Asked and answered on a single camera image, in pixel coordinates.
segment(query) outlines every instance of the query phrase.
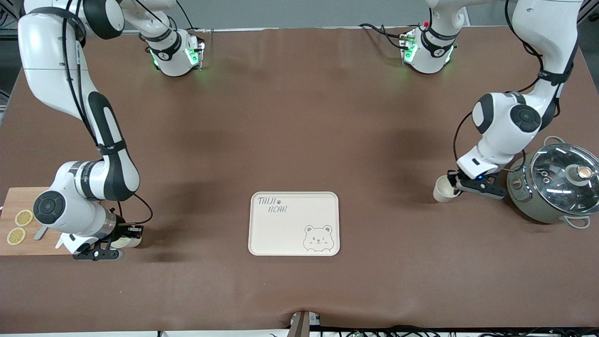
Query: white cup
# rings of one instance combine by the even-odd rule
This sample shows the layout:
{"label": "white cup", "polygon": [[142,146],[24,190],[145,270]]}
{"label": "white cup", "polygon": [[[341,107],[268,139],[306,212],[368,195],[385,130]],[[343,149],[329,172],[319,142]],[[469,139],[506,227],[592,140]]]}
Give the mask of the white cup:
{"label": "white cup", "polygon": [[141,239],[132,239],[130,237],[121,237],[115,242],[111,243],[110,248],[133,248],[139,245]]}
{"label": "white cup", "polygon": [[446,203],[457,197],[455,188],[449,182],[447,176],[440,176],[435,183],[435,189],[432,191],[432,196],[440,203]]}

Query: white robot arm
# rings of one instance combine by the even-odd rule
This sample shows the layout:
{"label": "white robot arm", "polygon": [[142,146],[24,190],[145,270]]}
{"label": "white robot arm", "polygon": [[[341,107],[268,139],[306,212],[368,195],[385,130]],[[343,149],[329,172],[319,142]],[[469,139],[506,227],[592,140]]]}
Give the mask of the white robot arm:
{"label": "white robot arm", "polygon": [[472,120],[482,139],[457,160],[459,171],[452,182],[454,187],[494,198],[507,194],[505,189],[484,183],[485,177],[502,170],[552,121],[556,100],[573,69],[578,36],[576,19],[581,3],[581,0],[518,1],[513,29],[523,42],[543,55],[538,81],[529,94],[494,92],[478,100]]}
{"label": "white robot arm", "polygon": [[462,8],[493,0],[426,0],[430,21],[402,35],[400,45],[404,63],[416,71],[433,74],[449,62],[455,39],[464,26]]}
{"label": "white robot arm", "polygon": [[[140,177],[113,108],[89,77],[83,54],[86,37],[119,36],[127,12],[145,27],[146,36],[156,40],[149,41],[150,47],[168,54],[158,61],[165,74],[179,76],[199,63],[188,57],[187,47],[194,39],[187,32],[153,19],[144,23],[129,0],[120,4],[129,7],[123,11],[116,0],[29,0],[28,14],[19,20],[19,49],[31,91],[44,104],[81,119],[102,156],[63,164],[34,204],[36,219],[62,232],[63,244],[77,259],[117,259],[122,252],[111,249],[110,243],[121,237],[140,239],[143,230],[97,202],[127,200],[139,188]],[[161,12],[154,14],[166,18]]]}

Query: wooden cutting board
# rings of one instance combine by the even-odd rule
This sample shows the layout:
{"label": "wooden cutting board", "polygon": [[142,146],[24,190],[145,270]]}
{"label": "wooden cutting board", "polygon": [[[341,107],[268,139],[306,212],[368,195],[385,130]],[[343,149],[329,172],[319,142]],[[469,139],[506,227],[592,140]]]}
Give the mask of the wooden cutting board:
{"label": "wooden cutting board", "polygon": [[34,240],[35,234],[40,230],[41,224],[33,219],[25,227],[25,240],[18,245],[11,246],[7,242],[8,232],[18,227],[14,222],[15,216],[23,209],[33,210],[35,199],[47,187],[14,187],[8,190],[4,208],[0,216],[0,255],[71,255],[64,246],[55,249],[60,238],[60,232],[48,229],[46,235],[39,240]]}

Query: pot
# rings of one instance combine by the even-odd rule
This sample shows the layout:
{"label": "pot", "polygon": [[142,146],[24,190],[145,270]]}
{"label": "pot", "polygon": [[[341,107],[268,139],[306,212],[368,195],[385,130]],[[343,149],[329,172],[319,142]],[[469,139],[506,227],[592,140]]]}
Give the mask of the pot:
{"label": "pot", "polygon": [[[550,139],[557,143],[547,144]],[[599,161],[593,154],[547,137],[544,146],[519,159],[507,175],[507,190],[524,214],[547,224],[564,222],[584,229],[599,212]],[[578,226],[574,222],[582,221]]]}

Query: dried lemon slice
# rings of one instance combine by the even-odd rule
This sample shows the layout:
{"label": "dried lemon slice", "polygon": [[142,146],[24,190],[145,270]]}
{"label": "dried lemon slice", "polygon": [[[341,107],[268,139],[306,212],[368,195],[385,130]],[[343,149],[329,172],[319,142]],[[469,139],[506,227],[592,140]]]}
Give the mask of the dried lemon slice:
{"label": "dried lemon slice", "polygon": [[34,219],[34,214],[28,209],[23,209],[14,217],[14,223],[19,227],[27,226]]}
{"label": "dried lemon slice", "polygon": [[21,227],[13,228],[6,237],[6,241],[11,246],[15,246],[23,242],[25,240],[25,230]]}

